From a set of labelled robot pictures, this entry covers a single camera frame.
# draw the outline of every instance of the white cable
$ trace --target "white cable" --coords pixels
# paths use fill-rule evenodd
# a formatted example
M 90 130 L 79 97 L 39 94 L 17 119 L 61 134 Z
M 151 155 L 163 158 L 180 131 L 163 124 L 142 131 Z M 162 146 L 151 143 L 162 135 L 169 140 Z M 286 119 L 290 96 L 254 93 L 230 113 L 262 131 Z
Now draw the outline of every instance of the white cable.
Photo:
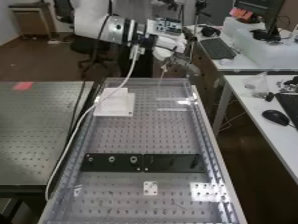
M 226 124 L 228 124 L 232 120 L 235 120 L 238 117 L 240 117 L 242 115 L 244 115 L 246 112 L 243 112 L 242 114 L 234 116 L 220 127 L 223 127 Z
M 135 48 L 134 48 L 134 56 L 133 56 L 133 61 L 131 61 L 131 66 L 130 66 L 130 69 L 129 69 L 129 73 L 127 73 L 127 76 L 126 76 L 126 78 L 125 78 L 125 80 L 122 81 L 122 83 L 119 84 L 119 86 L 114 89 L 114 91 L 113 92 L 110 92 L 110 94 L 109 95 L 106 95 L 103 98 L 99 98 L 99 100 L 98 100 L 98 102 L 95 102 L 91 106 L 90 106 L 90 108 L 85 111 L 85 113 L 81 115 L 81 118 L 79 118 L 79 120 L 78 120 L 78 122 L 77 122 L 77 125 L 75 125 L 75 129 L 74 129 L 74 131 L 73 131 L 73 133 L 71 133 L 71 136 L 70 136 L 70 138 L 69 138 L 69 141 L 67 141 L 67 145 L 66 145 L 66 147 L 65 147 L 65 150 L 63 150 L 63 152 L 62 152 L 62 155 L 61 155 L 61 157 L 59 157 L 59 160 L 58 160 L 58 162 L 57 162 L 57 165 L 55 165 L 55 167 L 54 167 L 54 170 L 53 170 L 53 172 L 51 172 L 51 175 L 50 175 L 50 177 L 49 177 L 49 181 L 47 181 L 47 184 L 46 184 L 46 188 L 45 188 L 45 200 L 47 201 L 49 200 L 49 187 L 50 187 L 50 183 L 51 183 L 51 181 L 53 181 L 53 177 L 54 177 L 54 175 L 55 175 L 55 173 L 57 173 L 57 170 L 58 170 L 58 167 L 59 167 L 59 165 L 61 165 L 61 162 L 62 162 L 62 160 L 63 160 L 63 158 L 65 158 L 65 156 L 66 156 L 66 153 L 67 153 L 67 150 L 69 150 L 69 148 L 70 148 L 70 145 L 71 145 L 71 141 L 73 141 L 73 139 L 74 139 L 74 137 L 75 137 L 75 134 L 77 134 L 77 131 L 78 131 L 78 128 L 79 128 L 79 126 L 81 126 L 81 123 L 82 123 L 82 121 L 83 121 L 83 119 L 85 119 L 85 117 L 86 117 L 86 115 L 87 115 L 87 113 L 95 108 L 95 106 L 99 104 L 99 103 L 102 103 L 122 87 L 123 87 L 123 85 L 126 84 L 126 82 L 127 82 L 127 80 L 129 80 L 129 78 L 130 78 L 130 76 L 131 76 L 131 73 L 133 73 L 133 70 L 134 70 L 134 66 L 135 66 L 135 62 L 137 62 L 137 55 L 138 55 L 138 45 L 135 46 Z
M 238 102 L 238 100 L 232 100 L 230 101 L 230 103 L 227 104 L 227 106 L 230 106 L 234 102 Z
M 220 129 L 219 131 L 223 131 L 223 130 L 231 128 L 231 126 L 232 126 L 231 123 L 228 122 L 227 124 L 228 124 L 228 126 L 227 126 L 226 128 L 222 128 L 224 125 L 220 126 L 222 129 Z
M 165 70 L 162 70 L 162 73 L 161 73 L 161 78 L 159 78 L 159 81 L 158 81 L 158 88 L 161 86 L 161 82 L 162 82 L 163 76 L 165 76 Z

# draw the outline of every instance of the metal stand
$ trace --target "metal stand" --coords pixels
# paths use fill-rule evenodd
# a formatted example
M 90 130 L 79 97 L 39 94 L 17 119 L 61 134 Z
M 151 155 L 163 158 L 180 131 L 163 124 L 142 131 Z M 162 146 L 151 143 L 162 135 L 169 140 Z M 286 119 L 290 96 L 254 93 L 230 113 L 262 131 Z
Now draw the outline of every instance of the metal stand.
M 196 26 L 198 26 L 198 20 L 199 20 L 199 14 L 211 17 L 210 14 L 202 12 L 202 10 L 207 7 L 206 0 L 196 0 L 195 2 L 195 21 L 194 21 L 194 36 L 196 36 Z M 191 42 L 191 48 L 190 48 L 190 63 L 192 61 L 192 50 L 194 50 L 194 41 Z

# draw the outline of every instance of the small white block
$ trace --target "small white block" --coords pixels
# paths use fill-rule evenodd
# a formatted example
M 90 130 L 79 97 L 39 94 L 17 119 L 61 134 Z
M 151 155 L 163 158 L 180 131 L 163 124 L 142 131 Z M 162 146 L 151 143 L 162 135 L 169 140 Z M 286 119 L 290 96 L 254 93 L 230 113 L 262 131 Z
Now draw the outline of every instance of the small white block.
M 105 99 L 95 106 L 93 116 L 103 117 L 131 117 L 134 109 L 134 93 L 127 93 L 127 88 L 121 88 L 113 93 L 115 88 L 105 88 L 97 99 Z
M 143 195 L 146 196 L 158 195 L 158 186 L 155 181 L 143 182 Z

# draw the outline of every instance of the white desk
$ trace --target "white desk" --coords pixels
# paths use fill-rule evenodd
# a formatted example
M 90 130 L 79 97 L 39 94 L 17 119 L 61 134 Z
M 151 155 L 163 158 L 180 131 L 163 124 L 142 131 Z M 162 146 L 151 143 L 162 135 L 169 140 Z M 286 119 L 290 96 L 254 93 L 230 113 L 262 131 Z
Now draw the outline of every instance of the white desk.
M 187 28 L 194 32 L 194 26 L 187 26 Z M 199 41 L 210 39 L 208 37 L 203 37 L 200 34 L 200 29 L 202 28 L 196 28 L 196 39 L 198 39 L 198 44 Z M 282 37 L 287 37 L 288 36 L 288 31 L 282 31 L 280 32 L 280 36 Z M 232 47 L 232 39 L 230 36 L 227 36 L 223 32 L 220 33 L 220 39 L 224 41 L 224 43 L 231 47 Z M 232 71 L 232 72 L 240 72 L 240 71 L 246 71 L 246 72 L 252 72 L 252 71 L 272 71 L 272 68 L 260 68 L 258 64 L 255 64 L 243 54 L 236 54 L 235 58 L 232 59 L 231 63 L 228 64 L 222 64 L 220 60 L 212 60 L 210 59 L 216 70 L 218 71 Z M 288 69 L 274 69 L 274 71 L 288 71 Z
M 219 132 L 222 119 L 232 92 L 267 143 L 279 157 L 292 179 L 298 184 L 298 131 L 292 127 L 283 127 L 262 117 L 262 112 L 264 110 L 278 110 L 284 113 L 278 100 L 274 98 L 272 102 L 268 103 L 263 99 L 252 98 L 250 96 L 250 90 L 246 89 L 243 85 L 243 79 L 248 78 L 250 76 L 226 75 L 223 77 L 226 81 L 224 89 L 212 124 L 212 131 L 215 135 Z M 292 75 L 267 76 L 270 91 L 276 93 L 276 82 L 280 80 L 287 81 L 292 79 L 292 77 Z

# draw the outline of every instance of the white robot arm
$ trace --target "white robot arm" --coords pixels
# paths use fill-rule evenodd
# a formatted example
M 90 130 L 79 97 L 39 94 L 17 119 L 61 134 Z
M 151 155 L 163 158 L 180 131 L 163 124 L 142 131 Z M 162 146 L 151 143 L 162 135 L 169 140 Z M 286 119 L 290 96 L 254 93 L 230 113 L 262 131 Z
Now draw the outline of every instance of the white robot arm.
M 151 49 L 153 55 L 163 61 L 174 52 L 183 53 L 183 35 L 158 33 L 154 22 L 139 24 L 134 20 L 109 16 L 109 0 L 81 0 L 74 9 L 74 33 L 78 36 L 99 39 L 121 45 L 138 44 L 139 48 Z

